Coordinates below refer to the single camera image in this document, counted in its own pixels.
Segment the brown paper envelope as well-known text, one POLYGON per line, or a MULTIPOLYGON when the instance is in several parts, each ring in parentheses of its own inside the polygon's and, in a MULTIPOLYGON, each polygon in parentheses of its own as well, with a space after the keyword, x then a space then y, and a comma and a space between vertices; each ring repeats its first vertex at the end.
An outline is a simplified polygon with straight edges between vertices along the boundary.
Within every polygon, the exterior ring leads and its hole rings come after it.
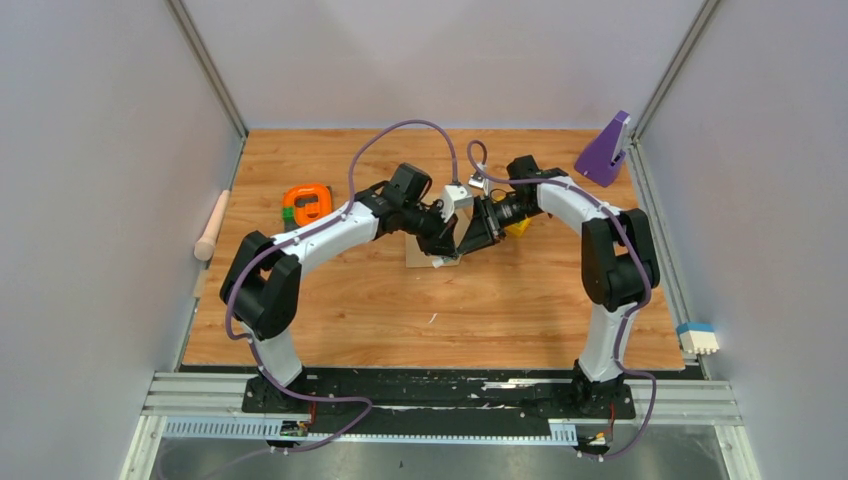
MULTIPOLYGON (((456 224, 453 230, 453 240, 456 246, 459 246, 463 236, 470 225, 470 214, 467 209, 459 210, 455 213, 457 217, 456 224)), ((440 263, 434 263, 435 256, 425 254, 421 251, 418 241, 415 236, 406 234, 405 238, 405 266, 407 268, 439 268, 453 267, 460 264, 459 258, 442 260, 440 263)))

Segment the white green glue stick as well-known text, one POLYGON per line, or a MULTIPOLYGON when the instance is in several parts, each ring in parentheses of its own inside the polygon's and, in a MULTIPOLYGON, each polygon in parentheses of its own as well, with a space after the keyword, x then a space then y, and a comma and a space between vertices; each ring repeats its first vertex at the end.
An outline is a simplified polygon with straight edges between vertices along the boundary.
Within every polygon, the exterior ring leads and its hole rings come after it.
POLYGON ((454 259, 454 258, 446 258, 446 257, 435 257, 432 260, 432 265, 433 265, 434 268, 453 267, 453 266, 458 266, 459 263, 460 263, 460 260, 458 258, 454 259))

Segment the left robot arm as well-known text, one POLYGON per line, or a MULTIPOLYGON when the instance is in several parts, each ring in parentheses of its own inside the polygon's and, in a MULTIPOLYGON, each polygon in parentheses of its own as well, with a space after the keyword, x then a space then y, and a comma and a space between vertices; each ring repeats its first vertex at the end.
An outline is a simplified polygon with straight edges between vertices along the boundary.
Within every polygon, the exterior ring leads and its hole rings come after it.
POLYGON ((306 400, 306 386, 297 379, 303 364, 290 329, 306 275, 397 231, 416 237, 427 255, 456 257, 456 213, 469 204, 471 192, 453 182, 427 204, 423 196, 431 183, 428 174, 403 163, 390 179, 355 193, 341 208, 305 227, 273 237, 254 231, 243 238, 220 289, 227 307, 225 329, 235 338, 232 323, 244 327, 241 336, 269 376, 267 397, 279 411, 296 412, 306 400))

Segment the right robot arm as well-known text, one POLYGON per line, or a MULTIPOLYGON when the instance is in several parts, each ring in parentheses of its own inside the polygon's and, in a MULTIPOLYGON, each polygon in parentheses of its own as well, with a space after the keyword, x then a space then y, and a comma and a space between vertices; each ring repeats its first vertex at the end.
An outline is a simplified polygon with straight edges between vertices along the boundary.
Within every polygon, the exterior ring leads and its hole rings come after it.
POLYGON ((632 321, 651 299, 660 271, 647 214, 601 202, 559 169, 541 169, 533 156, 507 166, 511 191, 474 200, 470 226, 458 246, 469 254, 498 243, 508 226, 545 213, 579 234, 581 280, 592 303, 587 342, 568 390, 577 413, 596 417, 624 395, 623 354, 632 321))

